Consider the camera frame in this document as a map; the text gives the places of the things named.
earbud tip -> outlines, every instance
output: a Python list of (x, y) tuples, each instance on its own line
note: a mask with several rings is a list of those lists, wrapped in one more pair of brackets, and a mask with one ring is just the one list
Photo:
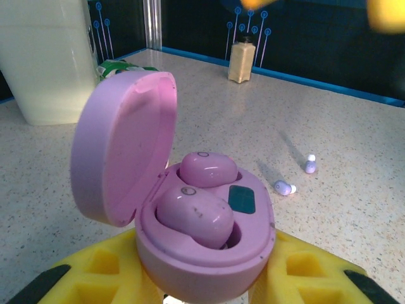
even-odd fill
[(291, 193), (290, 194), (295, 193), (297, 191), (297, 187), (295, 185), (290, 185), (290, 187), (291, 187)]
[(314, 154), (308, 155), (308, 160), (309, 160), (310, 162), (314, 162), (314, 161), (316, 160), (315, 155), (314, 155)]

yellow object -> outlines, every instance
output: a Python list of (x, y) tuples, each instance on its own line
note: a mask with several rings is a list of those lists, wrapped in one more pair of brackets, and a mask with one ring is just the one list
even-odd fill
[[(142, 269), (135, 229), (59, 261), (72, 268), (39, 304), (162, 304)], [(365, 271), (281, 231), (267, 267), (249, 290), (250, 304), (372, 304), (343, 270)]]
[(59, 261), (71, 269), (39, 304), (162, 304), (163, 293), (144, 272), (135, 229)]
[(250, 291), (251, 304), (372, 304), (343, 272), (355, 264), (277, 231), (267, 269)]
[(405, 33), (404, 0), (368, 0), (370, 27), (388, 34)]
[(276, 0), (240, 0), (240, 3), (242, 3), (242, 6), (247, 10), (258, 10), (275, 1)]

earbud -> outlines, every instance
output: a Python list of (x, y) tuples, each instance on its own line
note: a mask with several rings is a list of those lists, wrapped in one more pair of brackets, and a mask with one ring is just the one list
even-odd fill
[(295, 193), (297, 191), (297, 187), (295, 185), (290, 185), (286, 183), (284, 180), (278, 180), (274, 183), (274, 189), (281, 195), (289, 195)]
[(312, 174), (316, 170), (316, 158), (314, 154), (308, 155), (308, 159), (305, 162), (305, 172), (308, 174)]
[(234, 228), (234, 214), (226, 201), (190, 186), (164, 192), (158, 198), (156, 216), (161, 224), (211, 249), (222, 248)]
[(238, 168), (228, 156), (219, 153), (193, 152), (180, 164), (180, 178), (200, 188), (218, 187), (237, 180)]

bottle cap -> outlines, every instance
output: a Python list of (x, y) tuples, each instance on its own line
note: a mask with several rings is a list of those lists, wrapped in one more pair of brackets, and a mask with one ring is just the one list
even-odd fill
[(247, 33), (238, 33), (237, 34), (237, 42), (241, 42), (241, 43), (251, 43), (254, 44), (255, 39), (253, 35), (249, 35)]
[(314, 155), (314, 154), (308, 155), (308, 160), (309, 160), (310, 162), (314, 162), (314, 161), (316, 160), (315, 155)]
[(291, 193), (290, 194), (295, 193), (297, 191), (297, 187), (295, 185), (290, 185), (290, 187), (291, 187)]

blue countertop edge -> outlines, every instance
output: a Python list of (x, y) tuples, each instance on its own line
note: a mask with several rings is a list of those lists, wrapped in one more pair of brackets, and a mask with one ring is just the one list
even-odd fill
[[(126, 55), (123, 55), (123, 56), (115, 58), (115, 59), (116, 60), (124, 59), (124, 58), (126, 58), (128, 56), (131, 56), (133, 54), (142, 52), (144, 50), (146, 50), (146, 48), (137, 50), (137, 51), (135, 51), (133, 53), (126, 54)], [(218, 59), (218, 58), (209, 57), (209, 56), (196, 54), (196, 53), (191, 53), (191, 52), (186, 52), (186, 51), (181, 51), (179, 49), (172, 49), (170, 47), (162, 47), (162, 52), (167, 53), (167, 54), (181, 56), (181, 57), (186, 57), (186, 58), (190, 58), (190, 59), (195, 59), (195, 60), (199, 60), (199, 61), (205, 61), (205, 62), (208, 62), (208, 63), (214, 63), (215, 65), (221, 65), (221, 66), (224, 66), (224, 67), (229, 66), (229, 61), (227, 61), (227, 60)], [(332, 91), (332, 92), (336, 92), (336, 93), (345, 94), (345, 95), (348, 95), (348, 96), (353, 96), (353, 97), (357, 97), (357, 98), (363, 98), (363, 99), (367, 99), (367, 100), (370, 100), (370, 101), (375, 101), (377, 103), (383, 103), (385, 105), (391, 105), (391, 106), (396, 106), (396, 107), (404, 107), (405, 106), (405, 101), (400, 100), (400, 99), (395, 99), (395, 98), (386, 97), (386, 96), (380, 96), (380, 95), (376, 95), (376, 94), (372, 94), (372, 93), (368, 93), (368, 92), (363, 92), (363, 91), (357, 91), (357, 90), (354, 90), (354, 89), (349, 89), (347, 87), (341, 87), (339, 85), (328, 84), (326, 82), (320, 82), (320, 81), (317, 81), (317, 80), (312, 80), (312, 79), (307, 79), (307, 78), (298, 77), (298, 76), (294, 76), (294, 75), (289, 75), (289, 74), (286, 74), (286, 73), (280, 73), (280, 72), (276, 72), (276, 71), (271, 71), (271, 70), (267, 70), (267, 69), (264, 69), (264, 68), (258, 68), (256, 66), (254, 66), (252, 68), (252, 72), (256, 73), (256, 74), (260, 74), (260, 75), (273, 77), (273, 78), (276, 78), (276, 79), (281, 79), (281, 80), (286, 80), (286, 81), (289, 81), (289, 82), (294, 82), (296, 84), (302, 84), (304, 86), (315, 87), (317, 89), (323, 89), (323, 90), (327, 90), (327, 91)], [(6, 98), (4, 100), (0, 100), (0, 104), (6, 103), (7, 101), (11, 101), (13, 99), (14, 98), (11, 97), (11, 98)]]

